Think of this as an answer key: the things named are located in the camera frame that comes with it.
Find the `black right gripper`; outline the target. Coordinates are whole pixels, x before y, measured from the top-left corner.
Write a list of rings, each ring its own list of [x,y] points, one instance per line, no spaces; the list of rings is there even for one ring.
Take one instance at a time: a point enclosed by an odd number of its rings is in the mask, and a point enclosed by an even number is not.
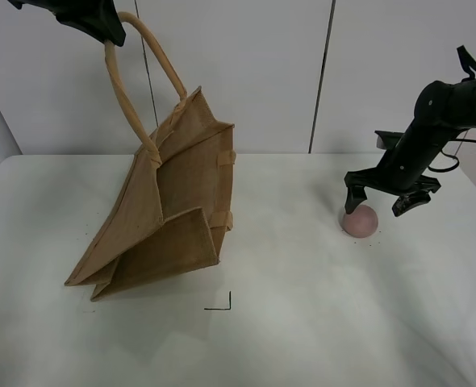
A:
[[[366,199],[365,188],[399,195],[392,212],[399,217],[431,201],[440,188],[434,177],[422,177],[440,150],[450,141],[450,129],[411,123],[404,132],[376,131],[382,159],[370,169],[346,173],[346,214],[352,214]]]

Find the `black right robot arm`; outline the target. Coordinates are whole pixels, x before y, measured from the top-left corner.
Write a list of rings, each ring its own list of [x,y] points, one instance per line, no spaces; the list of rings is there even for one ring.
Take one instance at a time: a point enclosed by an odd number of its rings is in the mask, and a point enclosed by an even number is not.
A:
[[[396,196],[392,206],[396,217],[429,203],[440,189],[440,182],[425,176],[425,170],[447,143],[476,128],[476,60],[463,46],[457,48],[457,54],[466,78],[457,84],[434,81],[427,85],[404,132],[377,131],[377,146],[384,151],[378,164],[346,173],[346,214],[367,199],[367,188]]]

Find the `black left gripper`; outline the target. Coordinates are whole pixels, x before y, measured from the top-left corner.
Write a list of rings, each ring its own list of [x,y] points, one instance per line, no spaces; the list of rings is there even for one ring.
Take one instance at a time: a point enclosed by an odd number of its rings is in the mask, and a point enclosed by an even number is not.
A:
[[[126,32],[112,0],[9,0],[18,10],[24,5],[50,11],[56,21],[90,35],[101,43],[122,47]]]

